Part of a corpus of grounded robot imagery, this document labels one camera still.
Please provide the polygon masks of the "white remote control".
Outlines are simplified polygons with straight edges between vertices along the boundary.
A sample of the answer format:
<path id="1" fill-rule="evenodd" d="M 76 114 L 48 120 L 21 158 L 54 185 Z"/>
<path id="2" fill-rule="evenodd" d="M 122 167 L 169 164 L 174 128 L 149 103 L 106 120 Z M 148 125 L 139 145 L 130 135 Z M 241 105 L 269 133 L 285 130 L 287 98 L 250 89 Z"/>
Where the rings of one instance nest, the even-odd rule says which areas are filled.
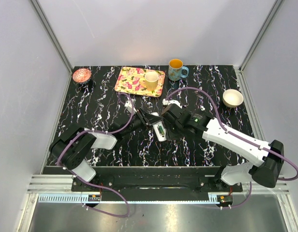
<path id="1" fill-rule="evenodd" d="M 158 141 L 160 142 L 166 141 L 167 140 L 166 129 L 163 124 L 163 119 L 159 116 L 157 112 L 153 112 L 151 113 L 151 115 L 157 116 L 159 118 L 159 120 L 155 119 L 154 122 L 152 123 L 153 129 L 155 131 Z"/>

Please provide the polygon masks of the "green AA battery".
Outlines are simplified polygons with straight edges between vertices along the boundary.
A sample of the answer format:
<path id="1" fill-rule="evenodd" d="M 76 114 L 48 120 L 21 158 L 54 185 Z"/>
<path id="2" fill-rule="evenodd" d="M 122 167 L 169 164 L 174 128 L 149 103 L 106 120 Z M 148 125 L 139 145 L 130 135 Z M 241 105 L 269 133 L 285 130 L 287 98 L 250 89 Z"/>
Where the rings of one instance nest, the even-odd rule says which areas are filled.
<path id="1" fill-rule="evenodd" d="M 164 130 L 163 130 L 162 126 L 158 126 L 158 131 L 161 136 L 164 136 Z"/>

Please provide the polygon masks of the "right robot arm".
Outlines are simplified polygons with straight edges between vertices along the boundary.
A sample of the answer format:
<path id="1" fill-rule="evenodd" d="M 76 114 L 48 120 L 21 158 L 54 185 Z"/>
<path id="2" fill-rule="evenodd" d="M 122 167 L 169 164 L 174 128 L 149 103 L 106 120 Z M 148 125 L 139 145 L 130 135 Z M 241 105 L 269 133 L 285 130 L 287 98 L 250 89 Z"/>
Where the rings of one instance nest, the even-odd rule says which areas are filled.
<path id="1" fill-rule="evenodd" d="M 245 135 L 226 125 L 221 126 L 208 114 L 192 114 L 172 103 L 162 111 L 169 140 L 192 137 L 214 142 L 247 159 L 244 164 L 220 168 L 214 179 L 215 188 L 226 191 L 240 182 L 254 181 L 264 187 L 276 186 L 283 166 L 284 146 L 278 140 L 271 143 Z"/>

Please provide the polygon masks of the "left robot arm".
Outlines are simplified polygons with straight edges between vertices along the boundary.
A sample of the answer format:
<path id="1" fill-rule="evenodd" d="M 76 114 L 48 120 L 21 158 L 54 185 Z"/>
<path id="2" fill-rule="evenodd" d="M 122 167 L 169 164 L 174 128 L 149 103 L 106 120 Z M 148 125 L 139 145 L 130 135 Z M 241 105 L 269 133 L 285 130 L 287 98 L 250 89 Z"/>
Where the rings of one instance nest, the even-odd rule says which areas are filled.
<path id="1" fill-rule="evenodd" d="M 96 171 L 85 160 L 92 149 L 112 150 L 123 137 L 138 129 L 146 129 L 162 118 L 157 113 L 149 114 L 142 109 L 136 110 L 131 121 L 113 123 L 110 132 L 97 132 L 72 124 L 49 147 L 50 154 L 57 159 L 59 166 L 71 171 L 82 179 L 82 186 L 88 191 L 98 188 L 99 179 Z"/>

